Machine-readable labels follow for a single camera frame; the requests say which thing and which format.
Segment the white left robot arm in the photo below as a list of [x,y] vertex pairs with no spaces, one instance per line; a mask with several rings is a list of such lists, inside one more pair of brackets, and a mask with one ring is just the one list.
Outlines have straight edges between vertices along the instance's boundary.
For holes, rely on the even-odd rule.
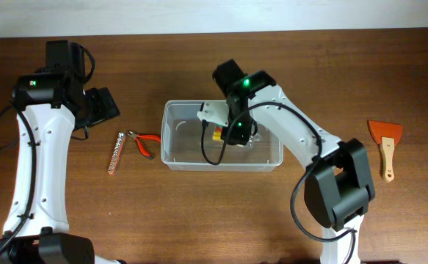
[[12,205],[0,238],[0,263],[106,263],[90,239],[71,235],[65,206],[68,148],[74,131],[119,116],[106,88],[84,89],[95,60],[69,40],[46,43],[46,65],[21,76],[10,108],[18,121]]

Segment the clear plastic container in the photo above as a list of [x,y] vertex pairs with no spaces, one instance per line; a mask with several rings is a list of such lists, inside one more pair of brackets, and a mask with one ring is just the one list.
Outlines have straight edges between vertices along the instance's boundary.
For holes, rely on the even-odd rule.
[[262,140],[252,149],[228,145],[219,165],[209,164],[200,147],[202,122],[197,117],[202,100],[169,100],[161,132],[161,160],[171,170],[271,172],[283,163],[283,144],[262,124]]

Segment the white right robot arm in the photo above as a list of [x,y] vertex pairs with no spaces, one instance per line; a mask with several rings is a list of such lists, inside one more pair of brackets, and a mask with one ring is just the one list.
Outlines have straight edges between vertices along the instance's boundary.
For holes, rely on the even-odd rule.
[[360,226],[375,198],[366,148],[328,133],[285,95],[267,72],[248,75],[230,59],[212,78],[225,96],[224,106],[200,111],[204,125],[222,126],[222,145],[246,145],[260,124],[299,161],[304,175],[294,187],[290,211],[299,230],[322,243],[321,263],[360,263]]

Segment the orange scraper wooden handle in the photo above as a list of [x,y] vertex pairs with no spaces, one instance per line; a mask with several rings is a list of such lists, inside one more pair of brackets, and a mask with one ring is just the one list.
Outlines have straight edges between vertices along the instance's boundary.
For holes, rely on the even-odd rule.
[[389,183],[395,178],[393,154],[402,137],[403,126],[375,120],[368,120],[367,124],[372,139],[380,149],[382,158],[381,177],[385,182]]

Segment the pack of coloured bits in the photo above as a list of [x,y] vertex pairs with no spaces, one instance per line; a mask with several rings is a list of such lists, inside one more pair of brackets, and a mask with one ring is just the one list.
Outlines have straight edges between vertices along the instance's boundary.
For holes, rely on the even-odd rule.
[[[220,126],[216,126],[214,129],[213,135],[212,135],[212,140],[214,142],[223,142],[222,132],[223,132],[223,128]],[[258,131],[254,131],[253,135],[250,136],[250,138],[246,144],[237,144],[236,146],[252,149],[254,147],[254,144],[256,142],[260,142],[261,140],[262,140],[262,137],[261,137],[260,133]]]

